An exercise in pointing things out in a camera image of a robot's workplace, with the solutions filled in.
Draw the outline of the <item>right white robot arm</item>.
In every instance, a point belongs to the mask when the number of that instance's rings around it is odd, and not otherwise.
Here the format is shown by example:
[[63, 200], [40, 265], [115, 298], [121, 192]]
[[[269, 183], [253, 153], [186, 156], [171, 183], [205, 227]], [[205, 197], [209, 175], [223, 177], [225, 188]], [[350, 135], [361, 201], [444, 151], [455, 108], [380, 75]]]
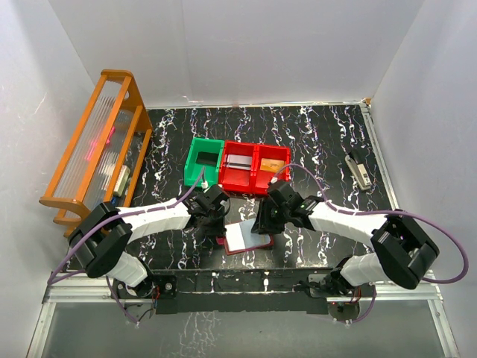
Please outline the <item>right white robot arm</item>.
[[277, 235], [288, 223], [372, 248], [370, 254], [344, 258], [318, 282], [303, 281], [303, 286], [328, 295], [346, 295], [365, 283], [386, 280], [404, 289], [415, 289], [440, 253], [412, 217], [396, 211], [360, 216], [342, 207], [334, 210], [323, 198], [303, 198], [289, 182], [278, 180], [269, 184], [251, 231]]

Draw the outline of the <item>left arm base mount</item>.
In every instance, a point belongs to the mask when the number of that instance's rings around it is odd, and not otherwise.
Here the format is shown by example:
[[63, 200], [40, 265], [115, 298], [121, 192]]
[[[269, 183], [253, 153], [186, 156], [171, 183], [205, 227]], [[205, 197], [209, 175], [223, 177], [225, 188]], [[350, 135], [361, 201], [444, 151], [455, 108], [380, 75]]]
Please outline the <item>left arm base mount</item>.
[[[159, 310], [165, 308], [166, 304], [176, 303], [177, 277], [172, 274], [153, 274], [134, 288], [119, 280], [112, 282], [107, 280], [107, 284], [110, 297], [119, 303], [126, 318], [134, 324], [139, 324], [147, 315], [151, 317], [153, 314], [159, 314]], [[150, 304], [150, 307], [139, 317], [127, 311], [134, 305], [134, 300], [138, 301], [137, 306], [140, 305], [139, 301]]]

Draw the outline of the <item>red leather card holder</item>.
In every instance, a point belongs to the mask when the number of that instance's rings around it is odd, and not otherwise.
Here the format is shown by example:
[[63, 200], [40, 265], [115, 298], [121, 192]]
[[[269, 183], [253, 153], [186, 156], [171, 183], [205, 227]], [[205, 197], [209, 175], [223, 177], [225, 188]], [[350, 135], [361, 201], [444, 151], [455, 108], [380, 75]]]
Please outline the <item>red leather card holder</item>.
[[269, 248], [274, 245], [274, 239], [271, 235], [252, 232], [254, 222], [254, 219], [249, 219], [225, 226], [225, 234], [217, 237], [216, 242], [224, 247], [226, 255]]

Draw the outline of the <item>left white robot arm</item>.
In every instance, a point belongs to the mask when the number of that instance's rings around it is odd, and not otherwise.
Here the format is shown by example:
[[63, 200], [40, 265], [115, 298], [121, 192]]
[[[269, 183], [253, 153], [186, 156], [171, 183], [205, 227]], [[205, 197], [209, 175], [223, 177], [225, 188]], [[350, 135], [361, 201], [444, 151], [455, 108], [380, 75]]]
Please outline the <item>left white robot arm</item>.
[[223, 236], [229, 202], [229, 195], [218, 184], [203, 192], [190, 189], [180, 198], [144, 207], [114, 207], [104, 202], [70, 233], [68, 243], [88, 277], [112, 278], [137, 297], [146, 298], [155, 288], [153, 274], [143, 261], [127, 253], [126, 247], [169, 230], [200, 228]]

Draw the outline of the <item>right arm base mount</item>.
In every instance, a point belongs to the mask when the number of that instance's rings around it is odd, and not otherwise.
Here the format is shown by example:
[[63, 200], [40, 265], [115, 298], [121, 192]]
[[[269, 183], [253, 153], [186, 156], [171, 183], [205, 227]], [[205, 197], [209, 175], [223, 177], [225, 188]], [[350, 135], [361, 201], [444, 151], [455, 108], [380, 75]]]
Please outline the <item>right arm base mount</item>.
[[335, 322], [352, 324], [367, 318], [376, 302], [376, 288], [373, 287], [371, 301], [364, 313], [360, 312], [361, 287], [352, 286], [339, 274], [328, 274], [315, 280], [309, 275], [306, 280], [300, 280], [297, 287], [304, 291], [310, 298], [345, 297], [350, 295], [348, 301], [333, 301], [329, 303], [328, 312]]

